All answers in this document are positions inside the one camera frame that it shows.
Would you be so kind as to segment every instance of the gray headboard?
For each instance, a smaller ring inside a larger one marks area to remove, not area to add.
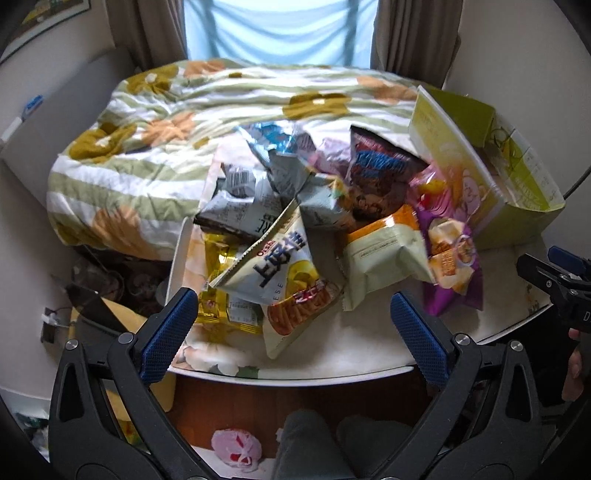
[[[0,158],[43,206],[57,155],[96,121],[114,88],[133,75],[134,68],[124,47],[105,53],[46,98],[0,151]]]

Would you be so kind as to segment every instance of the hand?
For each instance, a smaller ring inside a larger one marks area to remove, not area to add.
[[[573,340],[580,340],[578,330],[570,329],[569,337]],[[579,348],[577,347],[569,358],[569,371],[564,380],[564,387],[562,389],[562,399],[564,401],[575,401],[583,393],[583,378],[581,372],[583,371],[583,359]]]

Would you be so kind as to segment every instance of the cardboard box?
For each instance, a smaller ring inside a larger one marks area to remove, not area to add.
[[[565,206],[532,146],[485,103],[419,87],[410,135],[446,176],[479,249],[529,242]]]

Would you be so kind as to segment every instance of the brown curtain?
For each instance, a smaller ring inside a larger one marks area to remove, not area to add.
[[[371,67],[437,87],[459,47],[463,0],[379,0]]]
[[[183,0],[106,0],[115,45],[143,70],[187,58]]]

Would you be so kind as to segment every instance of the striped comforter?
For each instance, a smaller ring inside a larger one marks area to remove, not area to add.
[[[170,260],[183,219],[211,198],[212,158],[238,125],[301,121],[347,136],[351,123],[410,151],[416,89],[396,75],[342,67],[181,61],[124,80],[53,165],[50,222],[67,245]]]

